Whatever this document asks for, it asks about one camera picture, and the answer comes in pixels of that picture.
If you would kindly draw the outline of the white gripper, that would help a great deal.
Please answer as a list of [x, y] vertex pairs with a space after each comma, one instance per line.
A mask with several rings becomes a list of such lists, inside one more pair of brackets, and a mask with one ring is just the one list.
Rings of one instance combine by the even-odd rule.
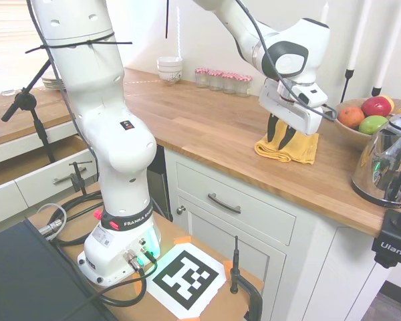
[[294, 137], [296, 131], [304, 135], [315, 134], [322, 117], [298, 102], [285, 101], [279, 95], [278, 86], [279, 82], [267, 78], [260, 93], [259, 103], [270, 112], [267, 123], [267, 142], [271, 142], [275, 136], [278, 118], [288, 125], [278, 147], [278, 150], [282, 150]]

